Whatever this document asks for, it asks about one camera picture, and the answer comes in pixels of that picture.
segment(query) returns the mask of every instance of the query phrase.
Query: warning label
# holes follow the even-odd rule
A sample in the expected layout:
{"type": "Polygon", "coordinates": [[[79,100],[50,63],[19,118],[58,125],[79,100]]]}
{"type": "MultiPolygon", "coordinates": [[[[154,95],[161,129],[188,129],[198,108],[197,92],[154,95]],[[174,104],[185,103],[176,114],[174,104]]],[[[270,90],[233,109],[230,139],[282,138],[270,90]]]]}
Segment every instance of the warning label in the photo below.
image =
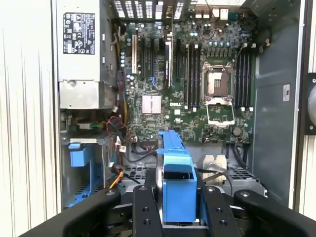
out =
{"type": "Polygon", "coordinates": [[[94,13],[64,14],[64,54],[95,54],[94,13]]]}

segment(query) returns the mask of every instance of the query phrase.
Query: yellow wire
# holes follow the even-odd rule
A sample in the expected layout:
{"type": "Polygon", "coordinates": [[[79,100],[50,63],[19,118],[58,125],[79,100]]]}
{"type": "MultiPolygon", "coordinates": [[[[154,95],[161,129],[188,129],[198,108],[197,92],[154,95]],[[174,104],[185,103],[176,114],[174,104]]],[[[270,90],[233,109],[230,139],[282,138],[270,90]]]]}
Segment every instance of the yellow wire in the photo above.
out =
{"type": "Polygon", "coordinates": [[[109,189],[113,188],[113,186],[119,181],[119,179],[123,177],[123,171],[121,171],[118,175],[118,177],[113,181],[113,183],[110,185],[109,189]]]}

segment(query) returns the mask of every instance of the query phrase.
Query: blue plastic bracket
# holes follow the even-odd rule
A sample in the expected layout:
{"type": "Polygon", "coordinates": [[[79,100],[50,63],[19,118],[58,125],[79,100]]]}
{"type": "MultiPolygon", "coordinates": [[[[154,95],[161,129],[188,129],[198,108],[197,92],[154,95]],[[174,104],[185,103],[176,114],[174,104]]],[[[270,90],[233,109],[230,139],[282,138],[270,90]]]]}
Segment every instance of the blue plastic bracket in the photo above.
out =
{"type": "Polygon", "coordinates": [[[191,155],[179,135],[171,130],[159,132],[163,148],[163,171],[190,174],[187,179],[166,179],[162,184],[162,219],[165,222],[193,222],[196,220],[197,176],[191,155]]]}

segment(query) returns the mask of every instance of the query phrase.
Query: white surface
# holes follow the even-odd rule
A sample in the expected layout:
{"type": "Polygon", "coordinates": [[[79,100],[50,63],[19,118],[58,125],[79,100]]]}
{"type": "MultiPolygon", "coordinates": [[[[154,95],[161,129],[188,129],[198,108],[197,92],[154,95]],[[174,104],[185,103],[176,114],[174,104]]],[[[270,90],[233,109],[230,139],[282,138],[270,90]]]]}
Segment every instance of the white surface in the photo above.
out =
{"type": "Polygon", "coordinates": [[[61,209],[56,191],[60,180],[55,175],[59,167],[53,130],[51,25],[50,1],[1,1],[2,237],[19,236],[61,209]]]}

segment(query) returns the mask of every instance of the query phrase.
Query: motherboard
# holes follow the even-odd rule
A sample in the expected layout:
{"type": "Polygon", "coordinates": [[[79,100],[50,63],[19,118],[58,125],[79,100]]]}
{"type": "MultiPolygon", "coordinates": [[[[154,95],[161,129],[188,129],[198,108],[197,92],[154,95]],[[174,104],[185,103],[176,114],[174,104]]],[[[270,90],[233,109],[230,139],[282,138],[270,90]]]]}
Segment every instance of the motherboard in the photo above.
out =
{"type": "Polygon", "coordinates": [[[186,143],[250,143],[254,119],[255,20],[189,18],[128,23],[120,37],[129,135],[186,143]]]}

